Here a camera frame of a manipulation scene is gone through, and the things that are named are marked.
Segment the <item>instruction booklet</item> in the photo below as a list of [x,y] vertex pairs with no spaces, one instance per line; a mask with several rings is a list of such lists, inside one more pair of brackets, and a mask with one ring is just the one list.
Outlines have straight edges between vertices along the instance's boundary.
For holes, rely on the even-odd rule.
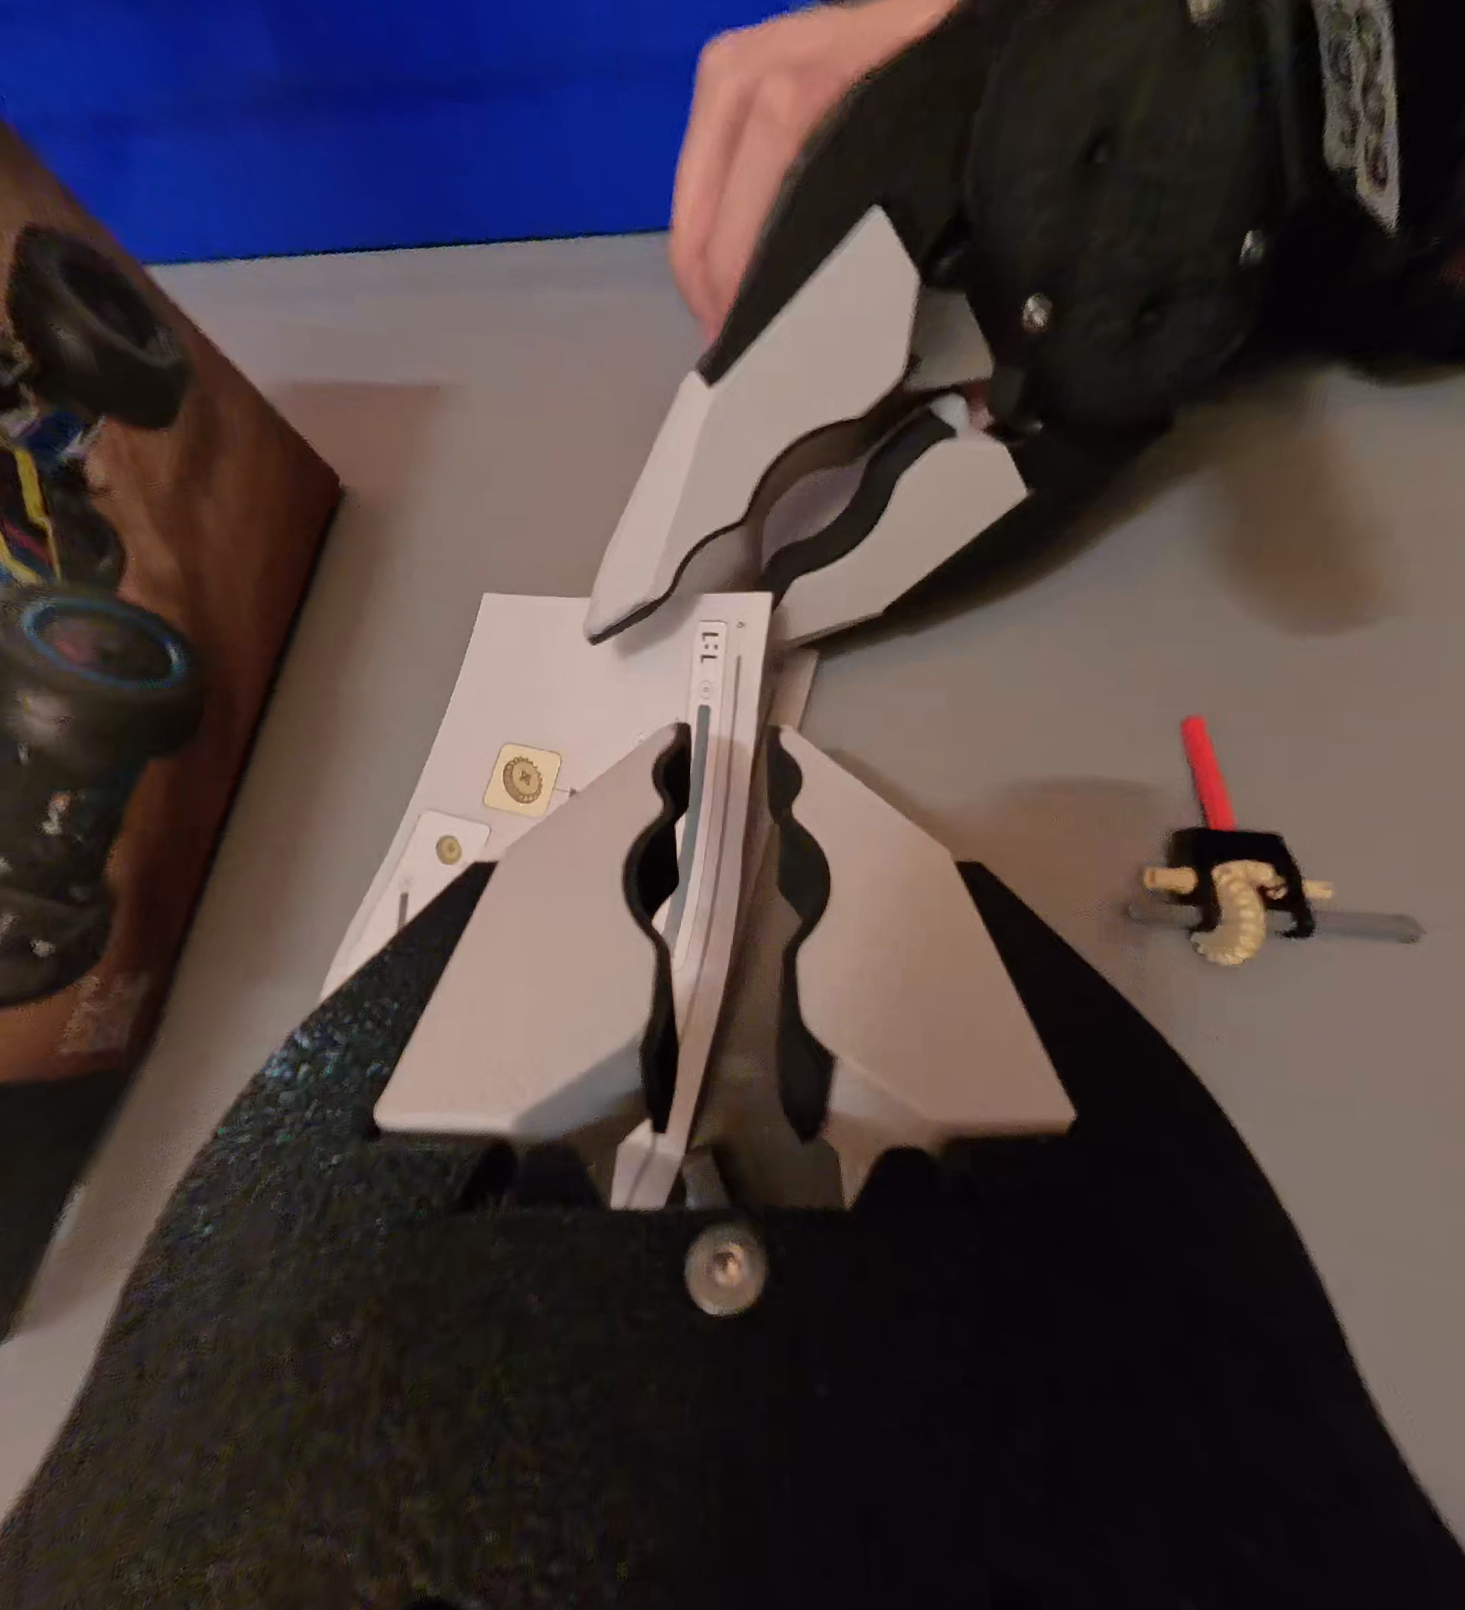
[[671,955],[678,1035],[666,1126],[577,1133],[615,1143],[609,1204],[671,1197],[720,1018],[742,898],[769,827],[752,804],[766,724],[796,721],[816,653],[783,650],[762,593],[710,593],[666,621],[585,642],[575,599],[486,594],[415,793],[345,930],[320,996],[340,989],[465,871],[491,873],[519,837],[668,723],[691,736],[690,802],[676,824],[678,886],[654,920]]

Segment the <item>black lego gear assembly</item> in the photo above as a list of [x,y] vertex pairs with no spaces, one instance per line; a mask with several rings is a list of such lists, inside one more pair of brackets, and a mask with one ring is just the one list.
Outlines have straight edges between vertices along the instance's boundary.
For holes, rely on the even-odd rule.
[[1238,824],[1199,714],[1181,721],[1179,736],[1199,822],[1171,834],[1166,861],[1140,871],[1145,912],[1181,917],[1198,957],[1225,969],[1255,959],[1269,937],[1314,937],[1329,886],[1306,880],[1282,836]]

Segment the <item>grey lego axle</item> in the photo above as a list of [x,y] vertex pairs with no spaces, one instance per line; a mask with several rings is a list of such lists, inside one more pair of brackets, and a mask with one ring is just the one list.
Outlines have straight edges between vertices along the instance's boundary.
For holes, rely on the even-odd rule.
[[[1130,901],[1123,915],[1149,928],[1196,932],[1199,913],[1184,905],[1152,900]],[[1314,913],[1313,937],[1338,937],[1353,940],[1417,944],[1426,937],[1419,920],[1394,913],[1336,912]]]

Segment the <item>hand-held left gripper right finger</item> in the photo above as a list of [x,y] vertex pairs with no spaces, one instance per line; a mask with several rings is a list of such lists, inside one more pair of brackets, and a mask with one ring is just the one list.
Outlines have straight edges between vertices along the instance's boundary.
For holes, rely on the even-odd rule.
[[783,945],[783,1116],[843,1197],[886,1153],[1059,1138],[1064,1092],[946,847],[791,726],[766,734]]

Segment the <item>blue plastic bin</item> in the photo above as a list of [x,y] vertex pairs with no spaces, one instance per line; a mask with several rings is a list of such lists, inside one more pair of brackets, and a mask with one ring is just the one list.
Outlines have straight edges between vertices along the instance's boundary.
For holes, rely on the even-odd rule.
[[0,115],[148,265],[661,231],[762,2],[0,2]]

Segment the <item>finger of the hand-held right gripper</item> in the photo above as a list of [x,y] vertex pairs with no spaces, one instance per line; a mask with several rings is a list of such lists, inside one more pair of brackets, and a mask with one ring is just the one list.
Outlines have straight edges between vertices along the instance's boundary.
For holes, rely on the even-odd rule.
[[1012,454],[963,402],[918,409],[867,454],[838,512],[764,566],[776,643],[875,621],[1026,496]]
[[720,378],[680,382],[600,557],[588,643],[659,609],[688,561],[742,523],[783,454],[891,392],[919,296],[911,255],[872,206]]

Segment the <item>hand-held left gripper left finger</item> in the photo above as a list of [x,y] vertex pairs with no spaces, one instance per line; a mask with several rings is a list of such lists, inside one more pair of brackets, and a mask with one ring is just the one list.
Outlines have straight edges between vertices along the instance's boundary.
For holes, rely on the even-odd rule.
[[383,1134],[666,1126],[678,1035],[654,920],[690,775],[690,729],[668,723],[501,856],[374,1106]]

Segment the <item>person's right hand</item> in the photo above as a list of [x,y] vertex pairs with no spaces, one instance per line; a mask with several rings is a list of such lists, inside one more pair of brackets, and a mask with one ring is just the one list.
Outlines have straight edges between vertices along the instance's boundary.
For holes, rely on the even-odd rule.
[[668,218],[675,287],[712,341],[804,142],[845,91],[953,2],[818,4],[710,39],[696,64]]

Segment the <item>lego set cardboard box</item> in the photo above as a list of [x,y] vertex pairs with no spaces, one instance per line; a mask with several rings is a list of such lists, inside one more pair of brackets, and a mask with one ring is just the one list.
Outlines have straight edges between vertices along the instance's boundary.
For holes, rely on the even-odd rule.
[[0,117],[0,1344],[156,1035],[340,496]]

